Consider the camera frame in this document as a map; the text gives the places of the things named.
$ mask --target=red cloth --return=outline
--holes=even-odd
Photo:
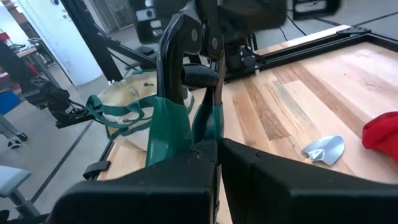
[[[398,165],[398,112],[389,112],[365,124],[362,144],[366,149],[382,151]]]

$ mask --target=floor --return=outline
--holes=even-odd
[[[374,32],[398,39],[398,30],[394,29],[397,21],[396,0],[345,0],[343,8],[336,15],[300,21],[296,25],[306,34],[312,34],[339,24],[361,24]],[[289,40],[303,36],[290,21],[281,29]],[[131,48],[139,45],[133,27],[119,30],[111,36]],[[256,32],[256,36],[259,48],[285,41],[279,29]],[[124,64],[116,61],[116,65],[123,74]],[[86,85],[73,86],[57,65],[51,67],[50,72],[62,88],[70,92],[71,98],[81,103],[91,94],[98,94],[108,84],[105,77],[99,77]],[[100,158],[108,143],[104,127],[100,124],[88,121],[57,129],[54,118],[47,110],[38,110],[26,101],[9,112],[6,118],[26,133],[29,140],[21,148],[10,150],[6,146],[7,139],[0,136],[0,165],[32,172],[32,176],[22,184],[20,190],[42,213],[50,212],[56,200],[69,186],[83,180],[83,171]],[[8,199],[0,198],[0,210],[4,209],[11,211],[12,218],[17,217],[12,203]]]

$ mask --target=table leg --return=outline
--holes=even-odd
[[[10,139],[18,133],[18,129],[16,129],[3,115],[0,115],[0,134]]]
[[[44,72],[44,75],[48,78],[48,80],[50,80],[50,82],[52,82],[56,87],[61,88],[60,84],[56,81],[56,79],[47,69],[47,66],[45,66],[45,64],[43,63],[43,60],[36,53],[30,54],[28,55],[28,57],[30,57],[33,62],[37,63],[41,71]]]

